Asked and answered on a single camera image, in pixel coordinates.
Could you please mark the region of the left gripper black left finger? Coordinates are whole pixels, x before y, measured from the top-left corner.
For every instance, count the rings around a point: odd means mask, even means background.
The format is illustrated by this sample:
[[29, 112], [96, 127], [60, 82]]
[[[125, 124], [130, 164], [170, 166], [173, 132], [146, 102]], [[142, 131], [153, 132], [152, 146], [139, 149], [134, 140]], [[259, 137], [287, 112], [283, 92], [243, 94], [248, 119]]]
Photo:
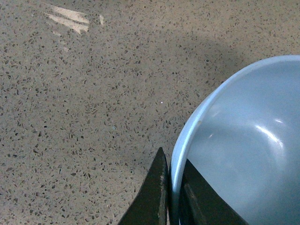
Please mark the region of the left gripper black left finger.
[[166, 225], [168, 207], [168, 165], [159, 148], [146, 178], [120, 225]]

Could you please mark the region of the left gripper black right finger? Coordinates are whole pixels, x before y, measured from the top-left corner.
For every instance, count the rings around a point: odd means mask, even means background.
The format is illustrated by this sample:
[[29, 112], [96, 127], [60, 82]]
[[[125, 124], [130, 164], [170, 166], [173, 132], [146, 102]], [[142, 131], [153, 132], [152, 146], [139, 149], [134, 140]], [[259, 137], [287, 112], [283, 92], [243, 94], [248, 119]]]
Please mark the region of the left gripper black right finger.
[[182, 225], [247, 225], [187, 160], [183, 173], [179, 219]]

